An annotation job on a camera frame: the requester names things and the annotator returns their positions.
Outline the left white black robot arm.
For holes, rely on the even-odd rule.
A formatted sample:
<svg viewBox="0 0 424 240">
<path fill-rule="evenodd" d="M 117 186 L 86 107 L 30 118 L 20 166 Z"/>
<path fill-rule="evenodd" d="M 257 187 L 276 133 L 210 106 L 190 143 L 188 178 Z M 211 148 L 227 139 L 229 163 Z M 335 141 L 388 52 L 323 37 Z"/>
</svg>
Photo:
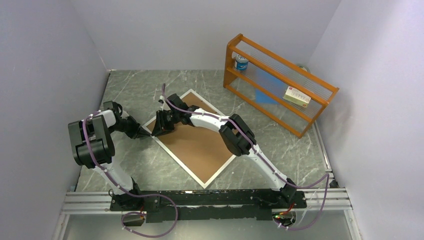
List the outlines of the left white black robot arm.
<svg viewBox="0 0 424 240">
<path fill-rule="evenodd" d="M 111 134 L 124 133 L 130 139 L 150 137 L 132 116 L 115 101 L 107 101 L 83 120 L 68 124 L 71 150 L 75 162 L 99 173 L 111 186 L 117 201 L 130 210 L 142 206 L 143 196 L 134 179 L 114 161 L 115 145 Z"/>
</svg>

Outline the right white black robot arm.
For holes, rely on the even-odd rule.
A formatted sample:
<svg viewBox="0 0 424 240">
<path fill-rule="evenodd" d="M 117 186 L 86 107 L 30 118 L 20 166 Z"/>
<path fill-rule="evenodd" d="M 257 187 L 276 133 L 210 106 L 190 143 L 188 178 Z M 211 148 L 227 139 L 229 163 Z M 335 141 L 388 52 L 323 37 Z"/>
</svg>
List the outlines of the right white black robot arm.
<svg viewBox="0 0 424 240">
<path fill-rule="evenodd" d="M 233 155 L 251 160 L 267 178 L 270 189 L 276 192 L 274 196 L 278 206 L 286 208 L 294 201 L 297 191 L 295 183 L 263 154 L 254 133 L 239 115 L 219 115 L 196 105 L 188 106 L 175 93 L 169 97 L 162 94 L 159 102 L 167 105 L 169 109 L 156 112 L 152 136 L 172 133 L 175 125 L 179 123 L 219 133 L 226 148 Z"/>
</svg>

